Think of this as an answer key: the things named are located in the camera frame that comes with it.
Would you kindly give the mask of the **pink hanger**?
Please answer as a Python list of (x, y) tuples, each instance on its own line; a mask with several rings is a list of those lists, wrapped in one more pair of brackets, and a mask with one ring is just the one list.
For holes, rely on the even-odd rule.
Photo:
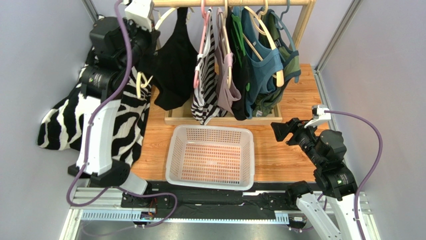
[(201, 59), (202, 59), (203, 54), (204, 54), (205, 39), (206, 39), (206, 33), (207, 33), (207, 28), (208, 28), (208, 18), (210, 17), (210, 14), (208, 13), (208, 11), (205, 10), (206, 5), (207, 5), (206, 0), (200, 1), (201, 15), (203, 17), (203, 29), (202, 29), (199, 51), (198, 51), (198, 55), (197, 55), (197, 63), (196, 63), (195, 71), (194, 71), (194, 79), (193, 79), (193, 88), (194, 89), (196, 89), (198, 87), (199, 82), (200, 82), (200, 77), (199, 77), (200, 68), (201, 68), (200, 64), (201, 64)]

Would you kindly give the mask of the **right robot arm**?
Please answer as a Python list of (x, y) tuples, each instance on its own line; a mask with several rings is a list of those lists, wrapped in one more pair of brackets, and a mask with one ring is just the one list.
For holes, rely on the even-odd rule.
[(330, 219), (306, 181), (287, 187), (287, 205), (302, 211), (322, 240), (369, 240), (371, 237), (356, 195), (358, 185), (343, 162), (347, 148), (342, 133), (324, 130), (316, 136), (316, 127), (298, 118), (286, 123), (273, 122), (271, 127), (278, 142), (291, 134), (286, 144), (299, 146), (314, 164), (315, 182), (331, 206), (337, 224)]

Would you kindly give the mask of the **striped tank top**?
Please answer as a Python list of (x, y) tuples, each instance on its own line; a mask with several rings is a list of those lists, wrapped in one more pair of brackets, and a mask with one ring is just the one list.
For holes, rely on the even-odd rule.
[(207, 125), (215, 117), (224, 117), (227, 114), (218, 106), (216, 87), (218, 75), (215, 72), (215, 36), (213, 30), (212, 8), (209, 8), (210, 17), (207, 22), (204, 51), (200, 63), (199, 84), (194, 89), (191, 103), (191, 114), (201, 125)]

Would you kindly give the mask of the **black tank top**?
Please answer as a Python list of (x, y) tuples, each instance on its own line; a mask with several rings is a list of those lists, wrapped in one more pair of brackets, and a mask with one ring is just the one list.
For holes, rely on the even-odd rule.
[(198, 55), (188, 34), (188, 8), (180, 7), (176, 13), (177, 20), (171, 36), (154, 52), (154, 77), (150, 82), (159, 90), (154, 104), (166, 111), (180, 108), (194, 93)]

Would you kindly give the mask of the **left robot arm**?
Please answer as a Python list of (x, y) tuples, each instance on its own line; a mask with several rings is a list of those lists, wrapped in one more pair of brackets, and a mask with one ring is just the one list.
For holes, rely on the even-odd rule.
[(144, 30), (132, 20), (105, 17), (89, 33), (97, 60), (82, 73), (83, 130), (78, 160), (71, 176), (89, 178), (100, 188), (118, 187), (142, 195), (148, 183), (129, 164), (112, 157), (113, 130), (125, 81), (131, 68), (156, 49), (160, 32)]

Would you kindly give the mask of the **cream hanger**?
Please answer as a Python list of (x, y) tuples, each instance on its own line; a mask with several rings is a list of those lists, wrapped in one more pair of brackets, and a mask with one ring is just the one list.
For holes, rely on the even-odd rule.
[(150, 43), (148, 45), (147, 52), (142, 56), (141, 60), (139, 61), (139, 64), (137, 65), (138, 68), (137, 68), (135, 83), (136, 83), (136, 96), (138, 99), (142, 98), (141, 90), (146, 88), (154, 77), (154, 73), (153, 73), (154, 55), (155, 55), (155, 50), (157, 50), (157, 42), (160, 36), (160, 32), (158, 31), (158, 29), (160, 28), (164, 20), (173, 11), (177, 9), (178, 9), (177, 7), (170, 8), (163, 15), (159, 17), (158, 21), (155, 24), (153, 24), (153, 21), (151, 21), (150, 28), (144, 28), (144, 27), (142, 28), (145, 32), (148, 33), (148, 36), (150, 37)]

